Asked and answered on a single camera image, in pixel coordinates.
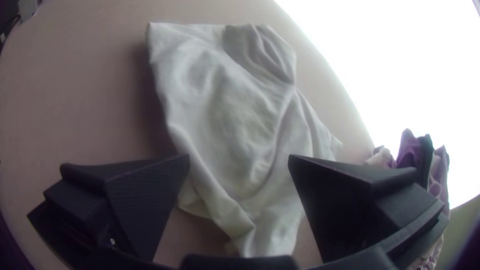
table surface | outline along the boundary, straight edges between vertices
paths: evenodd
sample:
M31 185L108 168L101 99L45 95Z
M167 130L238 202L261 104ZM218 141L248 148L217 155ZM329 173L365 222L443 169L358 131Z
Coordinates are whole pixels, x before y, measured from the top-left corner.
M343 142L339 160L360 163L372 140L320 52L272 0L53 0L12 30L0 56L0 210L38 270L66 269L26 215L60 179L59 165L167 157L150 71L148 22L268 24L297 52L297 86ZM228 237L210 220L174 209L155 262L177 266L189 253L224 255ZM321 262L305 220L294 258Z

white towel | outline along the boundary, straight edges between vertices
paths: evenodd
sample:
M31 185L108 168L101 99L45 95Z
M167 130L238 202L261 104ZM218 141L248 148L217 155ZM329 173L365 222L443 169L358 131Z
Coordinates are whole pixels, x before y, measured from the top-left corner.
M191 170L179 207L211 218L244 257L291 254L305 213L290 154L342 144L295 88L294 50L268 26L150 23L167 128Z

